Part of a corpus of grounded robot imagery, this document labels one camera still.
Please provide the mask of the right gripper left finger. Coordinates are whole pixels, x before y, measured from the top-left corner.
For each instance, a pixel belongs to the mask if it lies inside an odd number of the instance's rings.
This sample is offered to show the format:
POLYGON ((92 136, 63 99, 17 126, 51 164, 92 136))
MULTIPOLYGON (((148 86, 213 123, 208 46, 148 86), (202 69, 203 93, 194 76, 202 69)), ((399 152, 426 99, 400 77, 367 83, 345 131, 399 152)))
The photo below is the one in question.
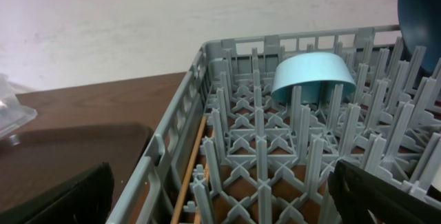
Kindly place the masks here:
POLYGON ((99 163, 19 206, 2 223, 104 223, 112 209, 114 175, 99 163))

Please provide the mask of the blue plate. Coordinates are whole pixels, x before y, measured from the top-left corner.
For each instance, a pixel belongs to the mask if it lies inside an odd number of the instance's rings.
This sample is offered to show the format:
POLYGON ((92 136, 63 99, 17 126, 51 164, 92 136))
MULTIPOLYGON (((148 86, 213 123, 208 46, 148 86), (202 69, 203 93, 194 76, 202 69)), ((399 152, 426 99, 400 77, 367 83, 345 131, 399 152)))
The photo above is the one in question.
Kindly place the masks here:
POLYGON ((398 0, 398 20, 407 50, 424 46, 421 68, 432 73, 440 58, 440 0, 398 0))

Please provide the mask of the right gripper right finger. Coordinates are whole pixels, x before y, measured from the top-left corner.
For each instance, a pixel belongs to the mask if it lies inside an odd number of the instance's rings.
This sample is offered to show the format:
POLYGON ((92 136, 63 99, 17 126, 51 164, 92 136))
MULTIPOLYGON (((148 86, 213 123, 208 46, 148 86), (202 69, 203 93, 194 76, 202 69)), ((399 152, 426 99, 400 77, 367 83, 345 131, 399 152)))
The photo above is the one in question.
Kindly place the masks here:
POLYGON ((343 223, 439 223, 440 210, 374 175, 339 160, 328 177, 329 193, 343 223))

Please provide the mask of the light blue rice bowl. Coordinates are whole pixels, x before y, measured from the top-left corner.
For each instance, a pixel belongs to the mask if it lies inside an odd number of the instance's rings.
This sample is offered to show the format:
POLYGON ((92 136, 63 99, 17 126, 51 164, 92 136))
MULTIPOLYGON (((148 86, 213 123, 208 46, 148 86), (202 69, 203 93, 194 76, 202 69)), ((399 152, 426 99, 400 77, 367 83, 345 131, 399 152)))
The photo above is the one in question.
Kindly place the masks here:
POLYGON ((321 94, 330 100, 337 84, 343 85, 343 96, 353 94, 356 89, 356 83, 342 57, 330 52, 298 54, 276 67, 271 98, 278 103, 290 103, 293 88, 300 86, 301 103, 317 103, 321 94))

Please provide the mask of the white cup green inside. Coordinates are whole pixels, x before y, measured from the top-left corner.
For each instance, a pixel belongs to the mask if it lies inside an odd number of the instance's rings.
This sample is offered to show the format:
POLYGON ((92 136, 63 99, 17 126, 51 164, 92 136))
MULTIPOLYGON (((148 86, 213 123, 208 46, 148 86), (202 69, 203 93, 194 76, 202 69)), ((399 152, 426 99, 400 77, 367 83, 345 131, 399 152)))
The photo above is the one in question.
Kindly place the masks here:
POLYGON ((441 192, 441 168, 439 168, 438 171, 435 173, 431 186, 434 187, 437 191, 441 192))

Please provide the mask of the clear plastic bin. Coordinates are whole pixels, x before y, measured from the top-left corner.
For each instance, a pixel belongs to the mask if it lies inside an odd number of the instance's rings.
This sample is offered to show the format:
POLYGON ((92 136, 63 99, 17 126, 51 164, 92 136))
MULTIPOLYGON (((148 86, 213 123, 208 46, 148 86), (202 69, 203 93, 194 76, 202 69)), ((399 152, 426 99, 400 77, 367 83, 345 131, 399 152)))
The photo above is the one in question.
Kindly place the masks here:
POLYGON ((21 105, 5 75, 1 75, 1 137, 35 119, 37 111, 21 105))

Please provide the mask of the brown serving tray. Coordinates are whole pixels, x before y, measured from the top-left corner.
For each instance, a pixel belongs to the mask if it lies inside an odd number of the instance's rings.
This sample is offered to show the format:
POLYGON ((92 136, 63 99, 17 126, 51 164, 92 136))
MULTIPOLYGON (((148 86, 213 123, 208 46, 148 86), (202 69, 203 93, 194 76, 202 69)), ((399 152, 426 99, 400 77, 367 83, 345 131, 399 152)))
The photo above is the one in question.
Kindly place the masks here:
POLYGON ((1 210, 9 210, 99 163, 118 201, 153 131, 139 123, 34 130, 1 140, 1 210))

